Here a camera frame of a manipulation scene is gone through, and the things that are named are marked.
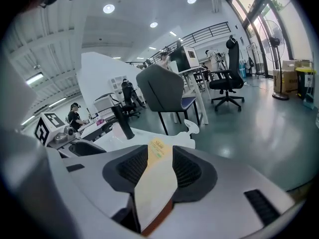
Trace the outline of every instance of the fluorescent light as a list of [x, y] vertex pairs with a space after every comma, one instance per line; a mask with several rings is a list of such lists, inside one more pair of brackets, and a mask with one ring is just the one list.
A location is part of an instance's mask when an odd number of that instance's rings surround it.
[[24, 125], [26, 123], [28, 123], [30, 120], [32, 120], [35, 116], [32, 115], [30, 118], [28, 118], [25, 122], [23, 122], [21, 125]]
[[192, 4], [192, 3], [195, 3], [196, 0], [187, 0], [188, 3]]
[[150, 25], [150, 27], [151, 27], [151, 28], [154, 28], [154, 27], [157, 27], [157, 25], [158, 25], [157, 22], [153, 22], [153, 23]]
[[107, 4], [103, 7], [103, 12], [106, 14], [112, 13], [115, 10], [115, 6], [112, 4]]
[[28, 85], [30, 85], [30, 84], [32, 84], [33, 82], [35, 82], [35, 81], [41, 79], [42, 77], [43, 77], [43, 74], [42, 74], [42, 73], [38, 73], [38, 74], [32, 76], [30, 79], [26, 80], [26, 83], [27, 83]]
[[57, 103], [59, 103], [59, 102], [65, 100], [65, 99], [66, 99], [66, 98], [62, 98], [62, 99], [60, 99], [59, 101], [56, 101], [55, 103], [49, 105], [49, 107], [52, 107], [52, 106], [56, 105]]

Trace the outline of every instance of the ceiling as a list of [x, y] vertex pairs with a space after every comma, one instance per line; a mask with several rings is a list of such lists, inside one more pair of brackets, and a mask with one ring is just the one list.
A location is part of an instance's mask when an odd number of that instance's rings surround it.
[[[216, 1], [221, 0], [195, 4], [187, 0], [58, 0], [18, 15], [1, 50], [25, 80], [39, 72], [44, 75], [30, 85], [37, 99], [26, 119], [63, 97], [80, 94], [75, 73], [81, 67], [82, 52], [132, 61], [188, 15], [218, 12]], [[109, 3], [115, 11], [105, 14], [103, 7]], [[154, 21], [158, 26], [150, 28]]]

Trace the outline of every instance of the ceiling light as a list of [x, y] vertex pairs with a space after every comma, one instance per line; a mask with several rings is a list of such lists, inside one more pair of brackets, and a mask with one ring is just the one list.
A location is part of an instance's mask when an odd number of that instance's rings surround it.
[[154, 28], [154, 27], [157, 27], [158, 23], [157, 22], [153, 22], [150, 27]]
[[65, 100], [65, 99], [66, 99], [66, 98], [62, 98], [62, 99], [60, 99], [59, 101], [56, 101], [55, 103], [49, 105], [49, 107], [52, 107], [52, 106], [56, 105], [57, 103], [59, 103], [59, 102]]
[[195, 3], [196, 0], [187, 0], [188, 3], [192, 4], [192, 3]]
[[104, 13], [112, 13], [115, 10], [115, 6], [112, 4], [107, 4], [106, 6], [103, 7], [103, 12]]
[[32, 115], [30, 118], [28, 118], [25, 122], [23, 122], [21, 125], [24, 125], [26, 123], [28, 123], [30, 120], [32, 120], [34, 118], [34, 115]]
[[43, 77], [43, 74], [42, 73], [38, 73], [38, 74], [32, 76], [30, 79], [26, 80], [26, 83], [28, 85], [30, 85], [31, 83], [41, 79], [42, 77]]

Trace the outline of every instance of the white partition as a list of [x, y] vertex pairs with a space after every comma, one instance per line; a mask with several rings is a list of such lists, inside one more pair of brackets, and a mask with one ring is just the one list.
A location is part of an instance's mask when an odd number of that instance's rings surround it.
[[136, 75], [140, 69], [117, 59], [96, 53], [82, 53], [82, 68], [77, 79], [84, 101], [93, 115], [97, 111], [94, 100], [106, 93], [114, 92], [110, 79], [126, 75], [127, 79], [137, 88]]

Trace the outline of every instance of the gray floor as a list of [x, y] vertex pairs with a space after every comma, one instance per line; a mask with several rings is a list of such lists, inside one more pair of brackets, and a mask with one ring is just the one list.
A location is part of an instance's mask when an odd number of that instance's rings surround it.
[[[247, 83], [233, 94], [245, 98], [240, 113], [232, 103], [215, 112], [203, 92], [209, 124], [202, 123], [200, 133], [193, 136], [196, 149], [247, 163], [284, 190], [309, 182], [319, 168], [317, 109], [306, 108], [295, 96], [288, 101], [274, 99], [270, 79], [253, 77]], [[210, 90], [210, 94], [212, 98], [220, 96], [219, 91]], [[165, 134], [157, 113], [144, 109], [141, 116], [131, 119], [131, 127]], [[196, 122], [193, 107], [188, 116]], [[163, 114], [163, 119], [169, 135], [186, 130], [169, 114]]]

